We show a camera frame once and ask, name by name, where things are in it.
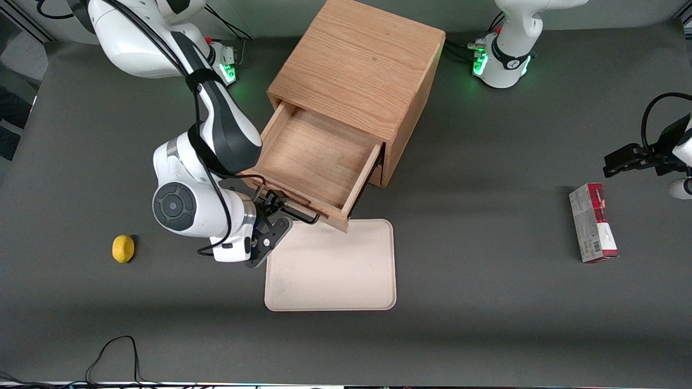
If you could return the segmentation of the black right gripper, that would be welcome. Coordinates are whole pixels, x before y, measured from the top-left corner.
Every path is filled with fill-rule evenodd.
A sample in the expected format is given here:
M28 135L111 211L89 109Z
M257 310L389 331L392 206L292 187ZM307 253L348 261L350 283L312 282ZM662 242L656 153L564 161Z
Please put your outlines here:
M256 231L269 231L279 219L296 219L285 212L286 193L269 187L259 187L258 197L254 199L256 208Z

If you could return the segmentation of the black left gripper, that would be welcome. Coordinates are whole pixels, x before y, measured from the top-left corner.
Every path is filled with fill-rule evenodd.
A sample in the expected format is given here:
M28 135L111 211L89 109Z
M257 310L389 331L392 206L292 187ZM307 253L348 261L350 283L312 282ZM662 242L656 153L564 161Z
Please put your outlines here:
M648 141L647 128L642 130L643 147L630 143L620 148L621 153L604 157L603 174L606 179L632 170L647 169L647 153L655 164L658 175L667 172L690 172L690 114L662 130L658 140Z

